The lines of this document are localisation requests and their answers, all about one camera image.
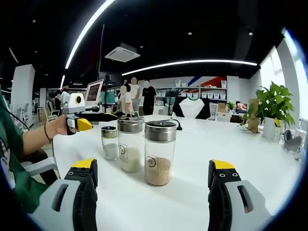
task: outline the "bracelet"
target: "bracelet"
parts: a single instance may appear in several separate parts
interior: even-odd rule
[[[50,139],[49,136],[47,135],[46,124],[44,124],[44,132],[45,132],[47,139],[49,140],[49,143],[51,143],[52,139]]]

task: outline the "plant pot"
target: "plant pot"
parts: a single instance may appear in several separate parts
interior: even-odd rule
[[[283,128],[278,128],[275,125],[275,120],[273,118],[265,117],[264,118],[264,128],[263,136],[269,140],[279,141]]]

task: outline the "brown grains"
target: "brown grains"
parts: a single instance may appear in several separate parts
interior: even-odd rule
[[[145,181],[153,185],[165,185],[171,180],[171,161],[166,158],[147,156]]]

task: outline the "spice jar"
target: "spice jar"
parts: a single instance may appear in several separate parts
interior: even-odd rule
[[[176,124],[167,121],[145,124],[144,179],[147,183],[165,185],[170,182],[176,131]]]
[[[141,117],[118,119],[120,165],[125,172],[138,172],[142,167],[144,153],[143,122],[144,120]]]
[[[103,127],[101,137],[106,160],[117,160],[119,158],[119,148],[116,127]]]

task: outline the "green shirt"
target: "green shirt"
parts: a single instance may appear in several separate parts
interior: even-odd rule
[[[13,123],[0,91],[0,163],[4,175],[27,213],[39,205],[39,197],[48,188],[30,177],[17,160],[23,155],[23,132]]]

